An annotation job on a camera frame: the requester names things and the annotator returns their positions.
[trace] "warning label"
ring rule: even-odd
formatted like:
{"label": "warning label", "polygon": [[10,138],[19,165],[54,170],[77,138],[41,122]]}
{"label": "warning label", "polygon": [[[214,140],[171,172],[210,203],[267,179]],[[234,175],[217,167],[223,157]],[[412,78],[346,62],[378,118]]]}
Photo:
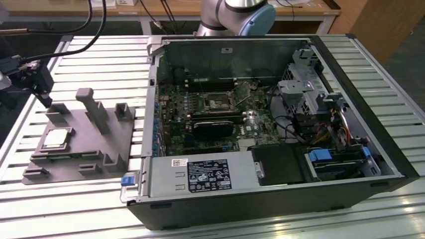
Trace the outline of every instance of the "warning label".
{"label": "warning label", "polygon": [[189,191],[191,193],[231,189],[226,159],[187,162]]}

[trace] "red wire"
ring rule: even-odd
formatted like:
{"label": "red wire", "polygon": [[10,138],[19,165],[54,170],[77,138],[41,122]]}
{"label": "red wire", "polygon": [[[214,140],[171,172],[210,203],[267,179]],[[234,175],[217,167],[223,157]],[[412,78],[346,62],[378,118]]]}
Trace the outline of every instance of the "red wire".
{"label": "red wire", "polygon": [[326,124],[325,124],[325,123],[321,123],[321,124],[318,125],[318,127],[317,127],[317,136],[318,136],[318,133],[319,133],[321,126],[326,126]]}

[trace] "blue tab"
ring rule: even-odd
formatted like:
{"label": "blue tab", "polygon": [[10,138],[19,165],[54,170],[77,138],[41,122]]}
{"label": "blue tab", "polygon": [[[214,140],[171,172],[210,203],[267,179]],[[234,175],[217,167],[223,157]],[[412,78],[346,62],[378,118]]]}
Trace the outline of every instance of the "blue tab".
{"label": "blue tab", "polygon": [[121,178],[121,186],[133,186],[134,185],[134,176],[125,176]]}
{"label": "blue tab", "polygon": [[365,157],[369,158],[369,157],[371,156],[371,153],[370,153],[370,151],[369,151],[369,148],[367,148],[367,147],[362,147],[361,149],[362,149],[362,151],[363,151]]}
{"label": "blue tab", "polygon": [[314,162],[317,160],[317,157],[315,157],[315,154],[313,151],[307,153],[307,157],[309,157],[311,162]]}
{"label": "blue tab", "polygon": [[317,160],[330,160],[331,155],[329,153],[329,150],[326,149],[314,149],[311,152],[307,153],[309,159],[311,162]]}

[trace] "cardboard box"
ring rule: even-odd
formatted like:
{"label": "cardboard box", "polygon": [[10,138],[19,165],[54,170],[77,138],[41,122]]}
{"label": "cardboard box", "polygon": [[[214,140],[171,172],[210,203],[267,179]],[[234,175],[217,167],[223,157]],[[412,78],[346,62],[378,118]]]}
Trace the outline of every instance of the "cardboard box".
{"label": "cardboard box", "polygon": [[137,0],[117,0],[117,5],[134,6]]}

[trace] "ur robot arm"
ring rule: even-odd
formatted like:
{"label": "ur robot arm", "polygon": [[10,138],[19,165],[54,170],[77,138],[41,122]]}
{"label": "ur robot arm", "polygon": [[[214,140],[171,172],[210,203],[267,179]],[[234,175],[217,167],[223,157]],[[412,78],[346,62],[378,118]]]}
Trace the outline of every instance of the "ur robot arm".
{"label": "ur robot arm", "polygon": [[197,36],[265,35],[274,18],[266,0],[202,0]]}

